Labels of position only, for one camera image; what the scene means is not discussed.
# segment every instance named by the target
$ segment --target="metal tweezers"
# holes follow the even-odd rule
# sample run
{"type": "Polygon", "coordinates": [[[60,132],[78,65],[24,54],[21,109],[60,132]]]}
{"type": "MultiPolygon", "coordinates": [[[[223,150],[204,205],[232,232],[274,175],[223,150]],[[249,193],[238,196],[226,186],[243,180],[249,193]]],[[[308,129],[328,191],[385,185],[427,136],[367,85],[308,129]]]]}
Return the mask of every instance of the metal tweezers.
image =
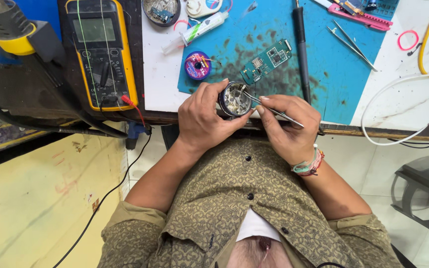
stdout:
{"type": "MultiPolygon", "coordinates": [[[[249,93],[247,93],[247,92],[246,92],[246,91],[244,91],[244,90],[242,90],[242,92],[243,92],[243,93],[244,93],[244,94],[245,94],[249,99],[251,99],[252,101],[255,101],[255,102],[257,102],[257,103],[261,104],[261,100],[259,100],[258,98],[251,96],[249,93]]],[[[283,117],[284,119],[289,120],[291,123],[294,123],[294,124],[296,124],[296,125],[298,125],[298,126],[300,126],[300,127],[304,128],[304,125],[302,125],[301,123],[297,122],[296,120],[294,120],[294,119],[290,118],[289,116],[285,115],[284,113],[278,112],[278,111],[276,111],[276,110],[274,110],[274,109],[271,109],[271,108],[269,108],[269,107],[266,107],[266,108],[267,108],[267,109],[269,109],[271,112],[273,112],[273,113],[275,113],[275,114],[279,115],[280,117],[283,117]]]]}
{"type": "Polygon", "coordinates": [[[357,53],[357,55],[359,55],[368,65],[370,65],[370,68],[373,71],[377,71],[377,69],[375,69],[375,67],[373,66],[373,64],[365,57],[364,53],[362,53],[362,51],[360,50],[360,48],[358,48],[358,46],[355,44],[355,42],[350,39],[349,35],[344,31],[344,29],[342,29],[342,27],[340,27],[340,25],[338,25],[337,21],[332,20],[337,27],[339,28],[339,30],[345,35],[345,37],[347,37],[347,40],[349,40],[349,42],[353,45],[353,47],[351,45],[349,45],[349,43],[345,42],[342,38],[340,38],[334,30],[332,30],[331,28],[329,28],[327,26],[327,29],[330,30],[331,33],[333,33],[340,41],[342,41],[342,43],[344,43],[346,46],[348,46],[351,50],[353,50],[355,53],[357,53]]]}

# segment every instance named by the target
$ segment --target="patterned shirt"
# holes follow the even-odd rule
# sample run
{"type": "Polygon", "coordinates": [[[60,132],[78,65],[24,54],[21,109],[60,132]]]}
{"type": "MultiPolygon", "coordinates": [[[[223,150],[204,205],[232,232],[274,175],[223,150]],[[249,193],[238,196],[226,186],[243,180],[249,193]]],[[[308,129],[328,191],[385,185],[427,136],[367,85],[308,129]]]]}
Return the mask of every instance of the patterned shirt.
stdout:
{"type": "Polygon", "coordinates": [[[276,228],[295,268],[401,268],[375,215],[327,221],[270,144],[228,139],[185,175],[168,214],[121,202],[102,231],[99,268],[227,265],[251,208],[276,228]]]}

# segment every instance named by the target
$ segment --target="yellow multimeter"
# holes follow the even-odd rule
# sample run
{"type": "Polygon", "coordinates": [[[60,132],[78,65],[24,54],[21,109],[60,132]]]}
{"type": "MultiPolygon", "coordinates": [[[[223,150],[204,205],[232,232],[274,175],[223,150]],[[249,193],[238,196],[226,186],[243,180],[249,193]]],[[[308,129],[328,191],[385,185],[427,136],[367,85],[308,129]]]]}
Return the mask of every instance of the yellow multimeter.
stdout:
{"type": "Polygon", "coordinates": [[[125,19],[116,0],[69,0],[66,11],[72,28],[87,97],[92,109],[120,111],[138,105],[125,19]]]}

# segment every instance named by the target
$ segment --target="man's left hand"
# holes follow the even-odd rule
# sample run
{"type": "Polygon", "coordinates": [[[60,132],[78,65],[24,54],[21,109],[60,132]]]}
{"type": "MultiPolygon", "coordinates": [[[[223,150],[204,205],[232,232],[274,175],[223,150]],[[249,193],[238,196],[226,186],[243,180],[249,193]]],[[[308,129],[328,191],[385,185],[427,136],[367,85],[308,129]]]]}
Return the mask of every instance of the man's left hand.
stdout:
{"type": "Polygon", "coordinates": [[[216,101],[226,86],[228,78],[213,84],[203,82],[178,109],[180,135],[177,142],[195,154],[204,154],[222,143],[242,128],[254,112],[251,109],[247,114],[230,121],[220,118],[216,114],[216,101]]]}

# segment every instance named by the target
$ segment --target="white floor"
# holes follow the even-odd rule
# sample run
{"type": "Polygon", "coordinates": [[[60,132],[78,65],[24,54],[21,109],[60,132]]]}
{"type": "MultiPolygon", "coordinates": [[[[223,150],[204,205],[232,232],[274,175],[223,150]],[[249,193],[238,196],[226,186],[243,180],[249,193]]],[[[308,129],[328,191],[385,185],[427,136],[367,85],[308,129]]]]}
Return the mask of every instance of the white floor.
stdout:
{"type": "MultiPolygon", "coordinates": [[[[127,154],[128,163],[140,154],[147,138],[144,134],[140,135],[135,150],[127,154]]],[[[418,169],[428,168],[429,148],[413,149],[400,144],[376,146],[364,137],[336,135],[319,137],[317,144],[324,151],[326,161],[370,205],[389,231],[392,244],[417,268],[429,268],[429,230],[391,206],[401,200],[406,185],[402,178],[396,179],[395,171],[403,164],[427,156],[427,159],[414,161],[411,165],[418,169]]],[[[124,197],[165,152],[161,128],[156,126],[142,157],[129,171],[128,183],[122,188],[124,197]]],[[[429,199],[425,192],[415,193],[414,204],[414,214],[429,219],[429,199]]]]}

